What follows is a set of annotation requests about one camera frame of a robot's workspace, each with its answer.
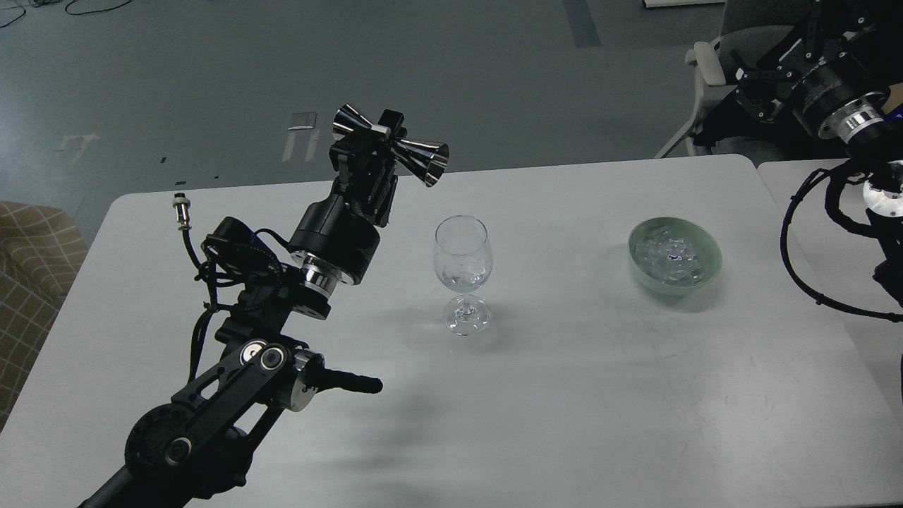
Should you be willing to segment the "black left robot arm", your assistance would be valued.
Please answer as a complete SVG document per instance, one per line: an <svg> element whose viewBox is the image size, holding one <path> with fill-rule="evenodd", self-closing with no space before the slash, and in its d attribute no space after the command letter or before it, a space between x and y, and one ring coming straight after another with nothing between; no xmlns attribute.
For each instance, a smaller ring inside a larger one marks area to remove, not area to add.
<svg viewBox="0 0 903 508"><path fill-rule="evenodd" d="M407 138L400 112L371 121L351 105L335 115L329 158L336 177L293 235L274 240L281 261L251 229L226 217L190 243L189 200L172 205L187 254L209 300L191 335L189 380L168 403L142 415L127 437L125 463L84 507L183 507L246 483L255 450L284 411L302 411L329 389L377 394L381 380L330 370L325 357L283 333L290 314L325 320L341 284L358 285L373 260L402 164L434 186L449 159L445 143Z"/></svg>

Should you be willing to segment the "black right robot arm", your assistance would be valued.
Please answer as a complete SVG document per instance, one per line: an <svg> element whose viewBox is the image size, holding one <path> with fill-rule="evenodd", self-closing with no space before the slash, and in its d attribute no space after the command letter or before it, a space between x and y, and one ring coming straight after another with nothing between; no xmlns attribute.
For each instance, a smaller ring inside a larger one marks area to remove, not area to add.
<svg viewBox="0 0 903 508"><path fill-rule="evenodd" d="M826 181L826 215L880 244L874 280L900 301L901 120L884 107L901 83L901 3L753 1L741 19L723 19L715 52L733 90L706 120L710 148L754 164L844 152L794 194L781 237Z"/></svg>

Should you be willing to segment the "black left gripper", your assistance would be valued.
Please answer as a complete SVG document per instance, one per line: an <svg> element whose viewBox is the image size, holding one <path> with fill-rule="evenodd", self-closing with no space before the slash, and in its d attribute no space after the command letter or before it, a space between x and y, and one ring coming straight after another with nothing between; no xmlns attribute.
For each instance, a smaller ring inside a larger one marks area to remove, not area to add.
<svg viewBox="0 0 903 508"><path fill-rule="evenodd" d="M385 109L377 126L380 140L343 138L329 149L337 173L329 194L307 206L288 242L291 256L319 258L349 285L361 283L375 256L404 163L398 145L406 135L404 114Z"/></svg>

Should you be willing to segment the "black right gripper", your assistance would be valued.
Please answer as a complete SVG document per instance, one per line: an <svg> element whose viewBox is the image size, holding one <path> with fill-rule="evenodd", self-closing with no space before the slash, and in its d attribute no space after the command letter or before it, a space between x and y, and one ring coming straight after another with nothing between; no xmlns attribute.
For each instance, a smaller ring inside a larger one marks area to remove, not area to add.
<svg viewBox="0 0 903 508"><path fill-rule="evenodd" d="M733 19L733 99L758 122L788 106L814 138L874 142L891 131L890 86L851 55L857 11L742 11Z"/></svg>

